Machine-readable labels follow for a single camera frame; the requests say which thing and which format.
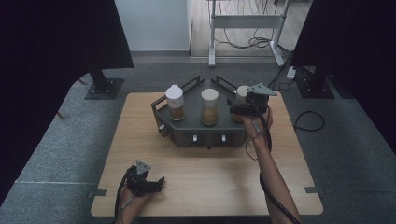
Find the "jar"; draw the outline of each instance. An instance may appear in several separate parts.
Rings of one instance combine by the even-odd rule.
[[[247,95],[248,95],[248,86],[238,87],[238,89],[236,90],[234,103],[236,105],[246,105],[247,100],[245,97]],[[231,113],[231,118],[233,118],[233,120],[235,120],[236,122],[242,122],[240,115],[235,115],[234,113]]]
[[[169,113],[172,120],[184,119],[184,98],[183,90],[178,85],[172,85],[166,90],[166,103],[168,103]]]
[[[201,122],[204,125],[214,125],[218,122],[218,98],[219,93],[213,89],[202,91],[202,113]]]

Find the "white wall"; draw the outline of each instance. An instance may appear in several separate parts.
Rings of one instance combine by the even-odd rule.
[[[189,50],[191,0],[115,0],[130,51]]]

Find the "gray carpet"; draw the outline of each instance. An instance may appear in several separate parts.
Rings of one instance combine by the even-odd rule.
[[[84,100],[92,83],[75,83],[46,135],[0,209],[0,223],[109,223],[91,215],[92,197],[103,171],[120,113],[130,92],[165,91],[196,77],[220,75],[234,85],[268,84],[277,74],[272,63],[137,63],[135,69],[106,70],[125,79],[115,100]],[[286,81],[286,70],[280,81]],[[356,100],[303,99],[294,83],[282,91],[290,118],[313,110],[325,127],[297,131],[305,159],[323,203],[319,216],[304,223],[394,223],[396,156]],[[314,115],[299,126],[315,128]],[[268,223],[267,217],[140,218],[140,223]]]

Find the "white desk frame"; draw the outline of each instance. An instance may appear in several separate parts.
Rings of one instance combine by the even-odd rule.
[[[216,15],[216,0],[212,0],[212,14],[210,17],[211,33],[209,44],[209,67],[216,66],[215,53],[215,29],[221,28],[274,28],[275,34],[270,42],[271,50],[274,53],[277,65],[282,66],[282,51],[277,46],[286,14],[288,13],[290,0],[286,0],[282,14],[280,15]]]

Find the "light wood tabletop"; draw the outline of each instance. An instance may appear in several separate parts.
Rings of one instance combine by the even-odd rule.
[[[163,92],[130,93],[122,110],[98,189],[92,214],[113,217],[117,188],[125,171],[137,160],[151,166],[147,181],[165,176],[163,190],[156,193],[141,217],[258,216],[268,215],[259,181],[258,163],[241,147],[177,147],[162,137],[150,104]],[[274,111],[272,155],[301,215],[323,211],[304,154],[292,128],[282,96],[270,97]],[[253,145],[247,150],[254,156]]]

